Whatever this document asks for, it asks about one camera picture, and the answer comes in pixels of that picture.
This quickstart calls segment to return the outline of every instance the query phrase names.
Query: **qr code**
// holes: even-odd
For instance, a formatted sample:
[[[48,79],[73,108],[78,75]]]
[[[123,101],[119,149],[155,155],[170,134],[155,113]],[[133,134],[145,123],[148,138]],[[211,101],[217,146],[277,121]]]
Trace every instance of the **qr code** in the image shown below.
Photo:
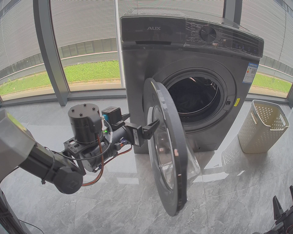
[[[256,68],[252,68],[251,69],[251,74],[255,74],[256,73]]]

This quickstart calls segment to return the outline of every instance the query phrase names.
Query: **aux logo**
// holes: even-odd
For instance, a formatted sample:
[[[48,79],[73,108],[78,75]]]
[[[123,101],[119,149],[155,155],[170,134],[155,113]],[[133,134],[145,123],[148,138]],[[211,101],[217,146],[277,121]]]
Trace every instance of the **aux logo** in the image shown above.
[[[148,30],[161,30],[161,27],[148,27]]]

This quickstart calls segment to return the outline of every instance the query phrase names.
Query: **building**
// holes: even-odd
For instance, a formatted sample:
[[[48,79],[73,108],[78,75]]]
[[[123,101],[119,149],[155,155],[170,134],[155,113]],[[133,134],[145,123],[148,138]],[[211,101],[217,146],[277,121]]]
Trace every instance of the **building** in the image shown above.
[[[221,17],[223,0],[119,0],[132,7],[176,8]],[[117,60],[114,2],[51,0],[54,33],[63,67]],[[35,31],[33,0],[0,0],[0,85],[45,71]],[[258,72],[293,82],[292,0],[243,0],[241,25],[265,40]]]

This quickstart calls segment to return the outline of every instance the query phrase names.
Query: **control panel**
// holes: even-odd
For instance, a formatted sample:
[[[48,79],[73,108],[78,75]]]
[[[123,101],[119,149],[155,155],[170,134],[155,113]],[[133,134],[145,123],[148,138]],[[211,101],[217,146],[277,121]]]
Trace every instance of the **control panel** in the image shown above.
[[[191,47],[228,49],[257,57],[263,55],[263,40],[231,27],[187,19],[186,31],[186,43]]]
[[[182,44],[263,56],[264,41],[223,18],[171,9],[134,8],[121,18],[123,42],[138,45]]]

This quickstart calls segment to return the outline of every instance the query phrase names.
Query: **yellow sticker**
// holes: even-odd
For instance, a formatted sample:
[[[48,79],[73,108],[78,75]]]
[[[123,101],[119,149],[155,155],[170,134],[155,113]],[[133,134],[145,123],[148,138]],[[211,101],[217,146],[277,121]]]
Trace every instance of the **yellow sticker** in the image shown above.
[[[237,106],[239,102],[240,102],[240,98],[237,98],[237,100],[236,100],[234,106]]]

